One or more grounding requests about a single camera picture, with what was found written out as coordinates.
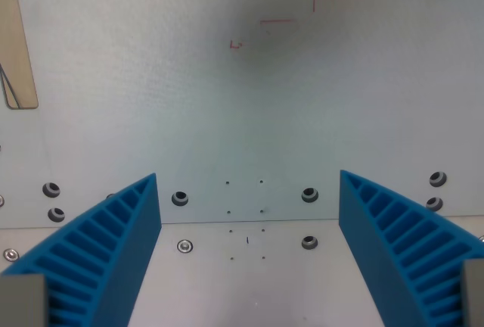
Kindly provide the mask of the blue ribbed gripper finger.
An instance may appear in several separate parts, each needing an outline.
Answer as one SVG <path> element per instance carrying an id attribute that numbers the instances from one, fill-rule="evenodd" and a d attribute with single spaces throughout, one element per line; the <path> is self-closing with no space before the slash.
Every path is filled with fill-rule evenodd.
<path id="1" fill-rule="evenodd" d="M 46 278 L 49 326 L 127 326 L 161 229 L 150 174 L 59 228 L 3 275 Z"/>
<path id="2" fill-rule="evenodd" d="M 463 326 L 461 270 L 483 243 L 375 182 L 340 173 L 339 226 L 386 326 Z"/>

